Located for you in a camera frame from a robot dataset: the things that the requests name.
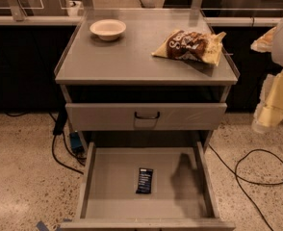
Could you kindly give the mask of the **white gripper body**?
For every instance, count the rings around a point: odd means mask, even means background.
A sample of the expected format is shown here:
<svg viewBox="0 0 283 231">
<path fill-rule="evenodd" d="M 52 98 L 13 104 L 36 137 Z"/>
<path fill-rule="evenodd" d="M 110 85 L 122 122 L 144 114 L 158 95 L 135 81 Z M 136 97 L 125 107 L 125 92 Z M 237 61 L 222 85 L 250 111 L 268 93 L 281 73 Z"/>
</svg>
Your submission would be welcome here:
<svg viewBox="0 0 283 231">
<path fill-rule="evenodd" d="M 268 108 L 283 111 L 283 70 L 277 75 L 267 75 L 260 93 L 260 101 Z"/>
</svg>

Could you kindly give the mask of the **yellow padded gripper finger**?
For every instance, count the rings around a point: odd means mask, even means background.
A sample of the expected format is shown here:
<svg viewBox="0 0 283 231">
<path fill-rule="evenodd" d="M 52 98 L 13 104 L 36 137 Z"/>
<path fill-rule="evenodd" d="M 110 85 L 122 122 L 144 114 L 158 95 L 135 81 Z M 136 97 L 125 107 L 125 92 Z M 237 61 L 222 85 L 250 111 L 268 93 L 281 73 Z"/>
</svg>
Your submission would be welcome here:
<svg viewBox="0 0 283 231">
<path fill-rule="evenodd" d="M 272 49 L 273 34 L 275 30 L 275 27 L 269 29 L 258 39 L 254 40 L 253 43 L 250 45 L 250 48 L 260 53 L 270 52 Z"/>
<path fill-rule="evenodd" d="M 251 128 L 260 134 L 266 134 L 283 120 L 283 110 L 258 104 L 253 115 Z"/>
</svg>

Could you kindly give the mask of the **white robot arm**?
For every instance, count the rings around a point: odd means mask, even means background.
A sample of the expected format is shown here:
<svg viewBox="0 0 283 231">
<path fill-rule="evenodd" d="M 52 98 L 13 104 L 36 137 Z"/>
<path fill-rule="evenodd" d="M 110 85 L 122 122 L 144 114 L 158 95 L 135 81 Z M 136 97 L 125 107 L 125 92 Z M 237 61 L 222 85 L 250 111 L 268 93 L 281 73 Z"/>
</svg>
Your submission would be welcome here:
<svg viewBox="0 0 283 231">
<path fill-rule="evenodd" d="M 283 18 L 279 23 L 254 40 L 250 48 L 257 52 L 270 52 L 275 64 L 283 67 Z M 273 76 L 268 74 L 260 92 L 260 102 L 256 107 L 252 129 L 257 133 L 267 133 L 283 120 L 283 69 Z"/>
</svg>

